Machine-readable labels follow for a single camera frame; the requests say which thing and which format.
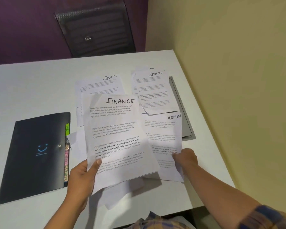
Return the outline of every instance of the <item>white table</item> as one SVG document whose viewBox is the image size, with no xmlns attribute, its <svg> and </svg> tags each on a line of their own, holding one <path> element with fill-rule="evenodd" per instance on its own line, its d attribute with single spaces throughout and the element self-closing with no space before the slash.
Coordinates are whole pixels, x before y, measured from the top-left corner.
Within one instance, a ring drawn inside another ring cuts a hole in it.
<svg viewBox="0 0 286 229">
<path fill-rule="evenodd" d="M 70 112 L 74 132 L 75 81 L 93 74 L 120 74 L 125 92 L 130 94 L 130 71 L 142 65 L 170 72 L 197 137 L 182 142 L 182 147 L 192 148 L 204 169 L 234 186 L 173 50 L 0 65 L 0 184 L 15 121 Z M 75 158 L 70 159 L 71 167 L 76 163 Z M 0 228 L 43 228 L 66 191 L 63 188 L 0 205 Z M 182 184 L 146 179 L 143 189 L 126 195 L 110 211 L 104 206 L 96 212 L 86 207 L 75 228 L 114 228 L 145 218 L 149 211 L 167 215 L 202 205 L 188 180 Z"/>
</svg>

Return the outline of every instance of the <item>chair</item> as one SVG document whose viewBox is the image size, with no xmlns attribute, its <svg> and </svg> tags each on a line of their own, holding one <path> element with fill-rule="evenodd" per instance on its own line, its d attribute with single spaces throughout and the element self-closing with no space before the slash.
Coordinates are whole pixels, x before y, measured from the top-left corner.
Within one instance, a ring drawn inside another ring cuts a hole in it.
<svg viewBox="0 0 286 229">
<path fill-rule="evenodd" d="M 55 17 L 74 58 L 136 52 L 124 1 Z"/>
</svg>

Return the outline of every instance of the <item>beige wall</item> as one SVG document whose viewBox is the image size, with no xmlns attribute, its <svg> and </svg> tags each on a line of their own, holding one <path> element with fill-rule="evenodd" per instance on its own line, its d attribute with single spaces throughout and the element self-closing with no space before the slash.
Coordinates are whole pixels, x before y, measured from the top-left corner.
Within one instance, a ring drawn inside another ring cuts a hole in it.
<svg viewBox="0 0 286 229">
<path fill-rule="evenodd" d="M 286 211 L 286 0 L 149 0 L 146 50 L 165 49 L 237 188 Z"/>
</svg>

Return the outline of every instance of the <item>hand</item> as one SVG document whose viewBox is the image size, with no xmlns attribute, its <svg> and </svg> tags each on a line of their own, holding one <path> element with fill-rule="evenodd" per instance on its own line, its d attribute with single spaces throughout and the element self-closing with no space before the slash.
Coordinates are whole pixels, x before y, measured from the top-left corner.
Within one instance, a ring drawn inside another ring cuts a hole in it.
<svg viewBox="0 0 286 229">
<path fill-rule="evenodd" d="M 82 212 L 91 195 L 94 187 L 95 174 L 98 171 L 102 160 L 96 160 L 91 168 L 87 171 L 87 160 L 71 169 L 68 181 L 66 202 L 70 202 Z"/>
<path fill-rule="evenodd" d="M 175 162 L 181 165 L 184 174 L 187 174 L 188 167 L 198 165 L 197 156 L 192 149 L 185 148 L 181 153 L 173 153 L 172 156 Z"/>
</svg>

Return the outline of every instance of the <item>shirt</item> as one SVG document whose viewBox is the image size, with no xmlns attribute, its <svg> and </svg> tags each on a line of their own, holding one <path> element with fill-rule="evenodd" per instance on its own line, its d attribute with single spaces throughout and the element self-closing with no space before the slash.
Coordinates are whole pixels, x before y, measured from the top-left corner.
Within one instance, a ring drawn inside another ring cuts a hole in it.
<svg viewBox="0 0 286 229">
<path fill-rule="evenodd" d="M 239 229 L 286 229 L 286 213 L 260 205 L 244 218 Z M 139 219 L 128 229 L 190 229 L 183 223 L 164 219 L 153 212 L 148 217 Z"/>
</svg>

